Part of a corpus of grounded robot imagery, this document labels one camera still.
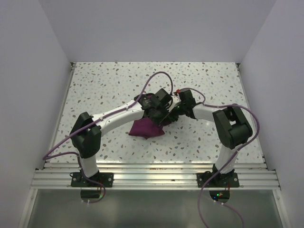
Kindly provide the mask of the purple cloth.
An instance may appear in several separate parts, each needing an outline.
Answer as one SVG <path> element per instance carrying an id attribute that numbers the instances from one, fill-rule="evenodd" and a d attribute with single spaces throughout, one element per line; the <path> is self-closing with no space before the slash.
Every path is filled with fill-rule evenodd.
<path id="1" fill-rule="evenodd" d="M 139 98 L 138 102 L 141 105 L 142 103 L 153 103 L 156 107 L 158 107 L 158 105 L 156 104 L 155 94 L 153 93 L 148 93 L 142 96 L 137 95 L 134 100 L 136 100 L 137 98 Z M 165 119 L 161 122 L 160 125 L 156 125 L 150 119 L 142 117 L 141 119 L 134 121 L 129 135 L 143 137 L 145 139 L 162 136 L 164 135 L 163 127 L 171 123 L 172 122 L 165 117 Z"/>

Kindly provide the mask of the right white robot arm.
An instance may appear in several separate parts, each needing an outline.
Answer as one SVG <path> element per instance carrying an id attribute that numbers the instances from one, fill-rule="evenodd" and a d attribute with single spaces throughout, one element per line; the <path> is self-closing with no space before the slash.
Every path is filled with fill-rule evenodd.
<path id="1" fill-rule="evenodd" d="M 249 144 L 253 129 L 243 111 L 251 111 L 238 104 L 210 105 L 200 103 L 180 102 L 169 112 L 170 121 L 176 121 L 185 115 L 192 119 L 213 122 L 216 127 L 221 149 L 213 166 L 211 180 L 216 186 L 223 186 L 235 169 L 239 150 Z"/>

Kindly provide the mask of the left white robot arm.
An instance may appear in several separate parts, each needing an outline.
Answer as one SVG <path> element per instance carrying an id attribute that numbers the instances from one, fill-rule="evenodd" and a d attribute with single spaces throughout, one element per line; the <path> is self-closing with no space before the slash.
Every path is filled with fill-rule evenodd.
<path id="1" fill-rule="evenodd" d="M 79 115 L 70 133 L 73 146 L 79 152 L 79 162 L 83 171 L 82 181 L 87 186 L 98 183 L 99 175 L 96 154 L 100 150 L 101 139 L 108 132 L 132 122 L 129 135 L 149 139 L 164 135 L 162 130 L 172 122 L 166 120 L 175 106 L 172 99 L 163 103 L 151 96 L 141 98 L 101 114 Z"/>

